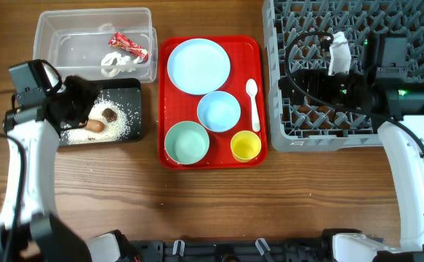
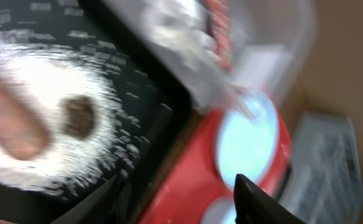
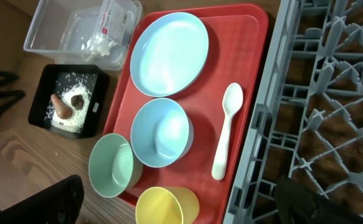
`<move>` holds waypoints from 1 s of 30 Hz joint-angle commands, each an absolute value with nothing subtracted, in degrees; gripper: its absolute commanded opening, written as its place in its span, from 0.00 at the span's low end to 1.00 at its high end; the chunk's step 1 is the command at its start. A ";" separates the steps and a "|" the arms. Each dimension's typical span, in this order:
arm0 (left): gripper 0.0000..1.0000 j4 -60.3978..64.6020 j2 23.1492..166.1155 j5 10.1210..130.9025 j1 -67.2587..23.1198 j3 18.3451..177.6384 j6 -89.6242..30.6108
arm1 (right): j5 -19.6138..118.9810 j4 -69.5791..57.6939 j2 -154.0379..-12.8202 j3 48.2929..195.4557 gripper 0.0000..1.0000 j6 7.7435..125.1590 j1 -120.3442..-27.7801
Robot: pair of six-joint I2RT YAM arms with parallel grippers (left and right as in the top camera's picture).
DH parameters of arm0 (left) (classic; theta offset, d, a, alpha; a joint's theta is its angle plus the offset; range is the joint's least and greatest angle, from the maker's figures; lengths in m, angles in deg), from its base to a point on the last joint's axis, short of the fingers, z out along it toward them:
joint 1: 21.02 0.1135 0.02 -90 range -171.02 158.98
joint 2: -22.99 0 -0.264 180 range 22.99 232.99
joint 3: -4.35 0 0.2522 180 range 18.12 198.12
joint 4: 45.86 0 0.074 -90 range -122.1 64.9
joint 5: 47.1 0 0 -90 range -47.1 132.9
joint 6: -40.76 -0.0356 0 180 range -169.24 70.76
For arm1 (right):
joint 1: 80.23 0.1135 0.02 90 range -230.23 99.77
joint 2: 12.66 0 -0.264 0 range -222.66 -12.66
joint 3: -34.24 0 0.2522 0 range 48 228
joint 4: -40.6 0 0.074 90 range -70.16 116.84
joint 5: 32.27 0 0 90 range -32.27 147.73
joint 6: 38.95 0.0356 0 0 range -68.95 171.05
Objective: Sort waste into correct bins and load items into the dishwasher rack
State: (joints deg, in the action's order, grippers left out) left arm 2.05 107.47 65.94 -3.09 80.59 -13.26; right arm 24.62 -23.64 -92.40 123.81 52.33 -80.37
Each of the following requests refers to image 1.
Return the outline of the orange carrot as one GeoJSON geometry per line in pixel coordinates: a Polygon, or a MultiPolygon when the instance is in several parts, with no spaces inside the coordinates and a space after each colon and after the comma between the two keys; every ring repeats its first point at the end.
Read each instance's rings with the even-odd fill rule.
{"type": "Polygon", "coordinates": [[[79,128],[90,132],[100,133],[105,129],[105,124],[99,120],[89,119],[85,123],[80,123],[79,128]]]}

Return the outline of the brown food scrap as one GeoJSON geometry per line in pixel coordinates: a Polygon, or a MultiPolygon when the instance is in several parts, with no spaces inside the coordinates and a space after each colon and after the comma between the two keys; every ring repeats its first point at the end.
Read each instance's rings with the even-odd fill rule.
{"type": "Polygon", "coordinates": [[[106,108],[102,112],[102,116],[105,118],[107,123],[114,122],[118,119],[118,114],[114,110],[112,110],[111,108],[106,108]]]}

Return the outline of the white rice pile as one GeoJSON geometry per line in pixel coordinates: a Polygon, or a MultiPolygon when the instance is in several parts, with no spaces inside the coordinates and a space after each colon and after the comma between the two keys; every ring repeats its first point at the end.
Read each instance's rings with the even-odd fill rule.
{"type": "Polygon", "coordinates": [[[126,140],[136,140],[141,136],[142,113],[140,101],[115,101],[108,96],[102,96],[95,101],[89,113],[89,119],[99,120],[105,124],[100,133],[90,132],[83,128],[66,130],[61,133],[61,146],[75,146],[87,143],[111,143],[126,140]],[[111,108],[118,114],[118,119],[107,123],[102,116],[106,108],[111,108]]]}

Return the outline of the white plastic wrap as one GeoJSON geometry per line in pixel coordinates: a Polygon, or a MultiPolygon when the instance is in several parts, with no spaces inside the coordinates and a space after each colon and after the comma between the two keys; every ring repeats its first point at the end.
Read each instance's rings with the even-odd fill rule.
{"type": "Polygon", "coordinates": [[[141,57],[132,57],[130,55],[122,55],[120,52],[108,53],[102,60],[100,65],[101,74],[107,78],[114,78],[120,73],[135,71],[135,66],[143,63],[141,57]]]}

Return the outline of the red snack wrapper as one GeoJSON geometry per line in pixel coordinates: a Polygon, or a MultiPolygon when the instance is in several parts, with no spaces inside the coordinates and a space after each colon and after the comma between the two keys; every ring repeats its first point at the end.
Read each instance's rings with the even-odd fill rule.
{"type": "Polygon", "coordinates": [[[148,51],[144,47],[136,44],[124,34],[116,32],[108,42],[110,47],[117,47],[128,51],[135,57],[139,57],[143,62],[148,60],[148,51]]]}

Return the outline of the white plastic spoon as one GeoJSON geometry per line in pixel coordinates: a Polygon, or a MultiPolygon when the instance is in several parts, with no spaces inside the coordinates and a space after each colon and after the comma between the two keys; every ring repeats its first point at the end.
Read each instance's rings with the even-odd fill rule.
{"type": "Polygon", "coordinates": [[[254,132],[260,131],[260,118],[257,109],[256,96],[258,93],[257,83],[254,79],[248,79],[246,83],[246,92],[251,102],[251,121],[252,130],[254,132]]]}

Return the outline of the mint green bowl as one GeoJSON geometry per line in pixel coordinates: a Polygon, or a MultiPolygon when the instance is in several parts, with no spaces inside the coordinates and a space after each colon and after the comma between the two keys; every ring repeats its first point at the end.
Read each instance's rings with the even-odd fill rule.
{"type": "Polygon", "coordinates": [[[209,150],[209,135],[197,122],[183,121],[173,125],[165,135],[164,148],[177,164],[195,164],[209,150]]]}

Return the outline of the yellow plastic cup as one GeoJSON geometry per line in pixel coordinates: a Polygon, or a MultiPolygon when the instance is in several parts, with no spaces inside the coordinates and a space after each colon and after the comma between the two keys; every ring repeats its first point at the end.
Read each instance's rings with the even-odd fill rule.
{"type": "Polygon", "coordinates": [[[256,158],[261,151],[260,137],[249,130],[237,132],[231,138],[231,152],[238,162],[249,162],[256,158]]]}

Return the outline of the light blue plate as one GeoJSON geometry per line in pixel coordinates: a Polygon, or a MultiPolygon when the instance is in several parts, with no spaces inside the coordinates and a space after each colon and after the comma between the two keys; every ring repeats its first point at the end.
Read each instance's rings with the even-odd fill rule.
{"type": "Polygon", "coordinates": [[[215,41],[189,39],[171,52],[167,73],[180,91],[206,95],[225,84],[231,73],[231,61],[224,48],[215,41]]]}

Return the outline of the light blue bowl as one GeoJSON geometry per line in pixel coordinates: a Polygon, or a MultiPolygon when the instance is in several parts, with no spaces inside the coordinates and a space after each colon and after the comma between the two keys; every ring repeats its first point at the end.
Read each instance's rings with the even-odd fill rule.
{"type": "Polygon", "coordinates": [[[212,132],[226,132],[237,125],[241,106],[232,94],[214,91],[206,94],[197,105],[199,122],[212,132]]]}

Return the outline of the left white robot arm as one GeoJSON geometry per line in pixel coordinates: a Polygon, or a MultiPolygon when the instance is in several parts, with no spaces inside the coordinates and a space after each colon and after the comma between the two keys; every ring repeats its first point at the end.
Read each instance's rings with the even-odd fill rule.
{"type": "Polygon", "coordinates": [[[141,261],[142,257],[118,230],[85,242],[57,216],[55,156],[62,123],[79,126],[89,116],[107,84],[69,76],[17,85],[2,137],[9,141],[7,190],[0,212],[0,261],[24,261],[30,242],[40,253],[30,261],[141,261]]]}

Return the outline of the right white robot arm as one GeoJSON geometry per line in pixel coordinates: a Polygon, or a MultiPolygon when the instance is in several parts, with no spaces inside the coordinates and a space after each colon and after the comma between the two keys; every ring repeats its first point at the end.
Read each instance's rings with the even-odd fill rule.
{"type": "Polygon", "coordinates": [[[362,75],[299,70],[279,80],[294,103],[315,103],[368,116],[393,175],[401,219],[399,247],[360,231],[324,233],[322,257],[331,261],[424,261],[424,84],[368,69],[362,75]]]}

